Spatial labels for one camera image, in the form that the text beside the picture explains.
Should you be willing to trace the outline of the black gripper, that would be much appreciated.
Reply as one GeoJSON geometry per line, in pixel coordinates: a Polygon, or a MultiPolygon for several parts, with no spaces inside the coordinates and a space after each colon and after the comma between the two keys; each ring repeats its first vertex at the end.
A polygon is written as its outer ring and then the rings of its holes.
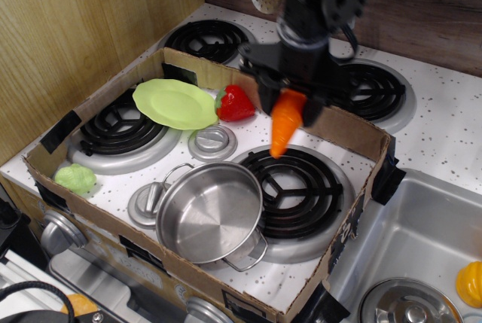
{"type": "Polygon", "coordinates": [[[262,110],[271,115],[280,93],[290,89],[304,94],[304,127],[312,126],[323,109],[337,103],[350,103],[358,89],[342,67],[351,59],[335,57],[329,43],[292,46],[285,41],[274,44],[243,43],[238,47],[240,68],[258,84],[262,110]]]}

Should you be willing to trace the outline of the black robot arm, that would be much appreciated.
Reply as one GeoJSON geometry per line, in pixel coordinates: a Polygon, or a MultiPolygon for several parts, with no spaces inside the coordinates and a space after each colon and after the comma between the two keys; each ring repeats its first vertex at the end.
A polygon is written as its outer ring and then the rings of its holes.
{"type": "Polygon", "coordinates": [[[351,22],[362,15],[366,0],[284,0],[276,20],[279,42],[241,44],[240,68],[258,84],[261,108],[271,114],[283,90],[302,93],[303,126],[312,126],[322,109],[338,105],[351,111],[358,89],[342,67],[346,57],[330,52],[330,37],[343,32],[352,49],[358,42],[351,22]]]}

